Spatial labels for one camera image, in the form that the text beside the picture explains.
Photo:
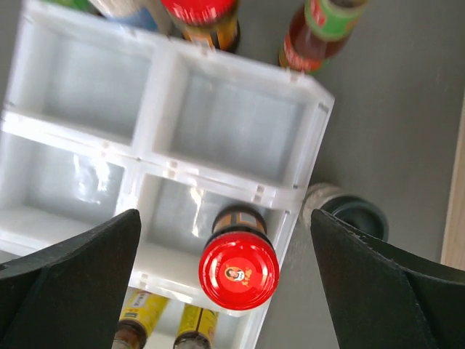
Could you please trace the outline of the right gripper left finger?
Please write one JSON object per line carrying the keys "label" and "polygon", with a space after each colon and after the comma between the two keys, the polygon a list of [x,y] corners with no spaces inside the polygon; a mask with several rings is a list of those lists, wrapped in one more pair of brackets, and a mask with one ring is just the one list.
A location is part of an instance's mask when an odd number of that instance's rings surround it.
{"label": "right gripper left finger", "polygon": [[1,264],[1,347],[110,348],[140,234],[129,209]]}

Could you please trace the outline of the black lid shaker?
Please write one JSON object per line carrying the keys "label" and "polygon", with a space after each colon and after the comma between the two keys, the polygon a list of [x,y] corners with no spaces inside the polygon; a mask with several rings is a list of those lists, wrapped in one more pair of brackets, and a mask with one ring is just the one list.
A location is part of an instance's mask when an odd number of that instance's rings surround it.
{"label": "black lid shaker", "polygon": [[308,187],[299,220],[309,227],[312,211],[323,210],[370,236],[388,241],[386,215],[376,205],[336,185],[321,182]]}

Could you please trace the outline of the silver lid salt jar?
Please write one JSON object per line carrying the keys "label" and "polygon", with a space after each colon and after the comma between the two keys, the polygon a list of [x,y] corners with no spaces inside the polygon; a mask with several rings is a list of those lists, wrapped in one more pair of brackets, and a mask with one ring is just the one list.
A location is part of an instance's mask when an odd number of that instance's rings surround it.
{"label": "silver lid salt jar", "polygon": [[105,18],[123,25],[157,31],[158,25],[143,1],[90,0]]}

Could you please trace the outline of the red lid sauce jar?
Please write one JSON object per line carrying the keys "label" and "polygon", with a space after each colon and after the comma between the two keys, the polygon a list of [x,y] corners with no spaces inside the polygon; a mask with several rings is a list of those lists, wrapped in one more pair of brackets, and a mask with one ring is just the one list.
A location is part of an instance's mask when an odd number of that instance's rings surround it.
{"label": "red lid sauce jar", "polygon": [[162,5],[184,39],[234,52],[240,41],[237,0],[163,0]]}
{"label": "red lid sauce jar", "polygon": [[263,216],[239,204],[219,212],[198,263],[206,296],[228,310],[251,310],[271,298],[279,278],[278,258]]}

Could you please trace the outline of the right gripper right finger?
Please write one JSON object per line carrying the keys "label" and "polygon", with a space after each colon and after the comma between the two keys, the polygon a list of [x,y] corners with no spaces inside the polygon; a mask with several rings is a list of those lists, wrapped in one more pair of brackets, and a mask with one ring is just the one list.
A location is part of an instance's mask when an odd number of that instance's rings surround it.
{"label": "right gripper right finger", "polygon": [[340,348],[463,348],[464,272],[370,236],[327,212],[312,242]]}

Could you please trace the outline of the yellow label brown bottle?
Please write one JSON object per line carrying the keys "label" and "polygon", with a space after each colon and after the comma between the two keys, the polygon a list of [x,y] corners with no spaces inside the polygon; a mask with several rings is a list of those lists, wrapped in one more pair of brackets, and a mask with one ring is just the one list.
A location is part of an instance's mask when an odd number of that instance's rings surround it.
{"label": "yellow label brown bottle", "polygon": [[173,349],[211,349],[219,313],[185,304]]}
{"label": "yellow label brown bottle", "polygon": [[168,304],[167,297],[135,289],[121,311],[112,348],[144,348]]}

